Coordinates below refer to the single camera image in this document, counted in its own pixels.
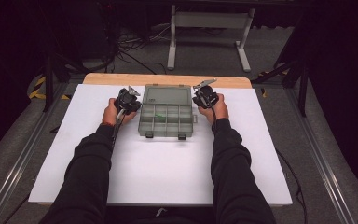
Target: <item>plastic organizer box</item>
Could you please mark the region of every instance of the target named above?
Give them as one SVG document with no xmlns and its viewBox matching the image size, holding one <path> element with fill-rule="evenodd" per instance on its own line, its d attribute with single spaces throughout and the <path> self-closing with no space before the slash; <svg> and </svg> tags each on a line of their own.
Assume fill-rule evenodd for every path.
<svg viewBox="0 0 358 224">
<path fill-rule="evenodd" d="M 190 86 L 146 85 L 139 121 L 139 134 L 178 137 L 186 140 L 193 133 Z"/>
</svg>

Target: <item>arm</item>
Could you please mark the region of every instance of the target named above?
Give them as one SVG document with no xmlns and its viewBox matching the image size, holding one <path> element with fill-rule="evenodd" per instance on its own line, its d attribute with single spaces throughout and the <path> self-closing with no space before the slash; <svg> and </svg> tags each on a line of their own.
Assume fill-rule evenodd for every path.
<svg viewBox="0 0 358 224">
<path fill-rule="evenodd" d="M 250 169 L 250 152 L 241 144 L 241 136 L 231 128 L 222 94 L 214 110 L 216 121 L 211 109 L 199 108 L 215 127 L 211 174 L 216 223 L 275 223 Z"/>
<path fill-rule="evenodd" d="M 104 223 L 112 157 L 112 134 L 116 125 L 115 99 L 103 113 L 96 133 L 75 148 L 62 188 L 40 223 Z M 128 122 L 135 113 L 128 115 Z"/>
</svg>

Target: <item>black sleeve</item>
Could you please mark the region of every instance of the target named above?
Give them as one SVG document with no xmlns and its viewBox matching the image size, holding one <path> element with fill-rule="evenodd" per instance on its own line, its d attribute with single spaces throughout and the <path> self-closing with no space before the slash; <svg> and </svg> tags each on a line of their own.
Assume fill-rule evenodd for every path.
<svg viewBox="0 0 358 224">
<path fill-rule="evenodd" d="M 103 223 L 114 127 L 101 125 L 75 148 L 61 190 L 40 223 Z"/>
<path fill-rule="evenodd" d="M 215 123 L 211 165 L 216 223 L 275 223 L 271 208 L 255 183 L 251 155 L 228 119 Z"/>
</svg>

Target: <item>white tabletop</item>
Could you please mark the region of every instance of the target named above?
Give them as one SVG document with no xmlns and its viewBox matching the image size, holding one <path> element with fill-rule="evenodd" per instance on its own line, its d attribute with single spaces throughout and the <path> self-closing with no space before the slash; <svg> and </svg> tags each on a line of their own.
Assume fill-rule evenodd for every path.
<svg viewBox="0 0 358 224">
<path fill-rule="evenodd" d="M 98 128 L 108 99 L 125 86 L 78 85 L 61 128 L 43 163 L 29 202 L 52 203 L 63 183 L 65 169 L 80 140 Z M 133 86 L 141 93 L 145 86 Z M 260 104 L 253 89 L 219 89 L 225 94 L 231 126 L 252 155 L 255 181 L 271 205 L 291 204 L 282 168 Z M 108 204 L 211 205 L 213 182 L 211 125 L 198 115 L 193 136 L 146 139 L 138 134 L 140 116 L 123 126 L 112 156 Z"/>
</svg>

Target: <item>gray carpet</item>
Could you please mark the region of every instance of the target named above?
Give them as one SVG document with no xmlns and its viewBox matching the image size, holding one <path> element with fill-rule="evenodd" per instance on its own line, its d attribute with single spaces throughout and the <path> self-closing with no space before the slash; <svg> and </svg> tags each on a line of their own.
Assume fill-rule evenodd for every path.
<svg viewBox="0 0 358 224">
<path fill-rule="evenodd" d="M 245 74 L 233 47 L 234 41 L 241 36 L 241 32 L 226 30 L 220 35 L 213 36 L 201 30 L 185 30 L 180 32 L 178 36 L 175 69 L 167 71 L 167 73 L 248 77 L 252 79 L 261 71 L 271 70 L 291 32 L 292 29 L 282 28 L 273 30 L 267 28 L 252 29 L 245 46 L 252 72 Z M 143 49 L 130 50 L 128 53 L 143 63 L 162 63 L 165 66 L 168 48 L 169 41 L 161 39 Z M 92 66 L 96 63 L 100 62 L 90 60 L 86 65 Z M 159 74 L 164 74 L 164 70 L 158 64 L 147 64 L 147 66 Z M 111 72 L 112 70 L 114 73 L 148 73 L 139 64 L 124 63 L 121 60 L 116 60 L 115 66 L 109 66 L 108 71 Z M 80 82 L 81 79 L 71 80 L 66 93 L 72 94 L 75 91 L 76 83 Z M 309 223 L 340 223 L 324 182 L 310 155 L 310 145 L 298 124 L 295 112 L 289 105 L 285 90 L 272 86 L 266 87 L 266 90 L 268 96 L 264 98 L 260 89 L 256 88 L 273 143 L 289 160 L 300 180 L 308 208 Z M 48 121 L 48 127 L 42 133 L 42 138 L 37 144 L 34 155 L 0 216 L 0 223 L 9 216 L 32 189 L 34 179 L 54 139 L 54 134 L 48 132 L 60 125 L 68 105 L 69 100 L 59 101 L 53 116 Z M 43 100 L 33 99 L 2 139 L 0 143 L 0 187 L 4 184 L 7 173 L 19 157 L 32 133 L 38 118 L 42 114 L 43 107 Z M 324 155 L 330 162 L 342 188 L 353 218 L 358 223 L 358 181 L 339 151 L 311 85 L 307 98 L 307 115 Z M 278 223 L 303 223 L 302 207 L 296 201 L 295 196 L 296 182 L 283 161 L 281 161 L 281 164 L 283 170 L 287 173 L 287 182 L 294 204 L 273 208 L 274 215 Z M 47 210 L 48 207 L 45 205 L 25 203 L 8 223 L 37 223 Z"/>
</svg>

